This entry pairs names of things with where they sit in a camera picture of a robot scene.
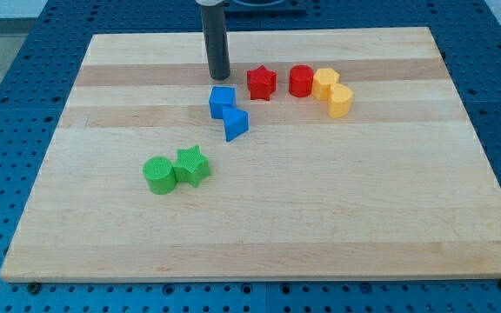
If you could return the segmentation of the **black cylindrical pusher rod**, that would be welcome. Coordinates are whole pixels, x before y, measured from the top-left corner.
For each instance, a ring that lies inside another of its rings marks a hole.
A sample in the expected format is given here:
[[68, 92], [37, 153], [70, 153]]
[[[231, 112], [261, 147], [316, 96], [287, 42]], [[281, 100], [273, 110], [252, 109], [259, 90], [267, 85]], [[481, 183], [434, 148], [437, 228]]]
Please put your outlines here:
[[206, 55], [210, 77], [230, 76], [230, 59], [223, 3], [200, 3]]

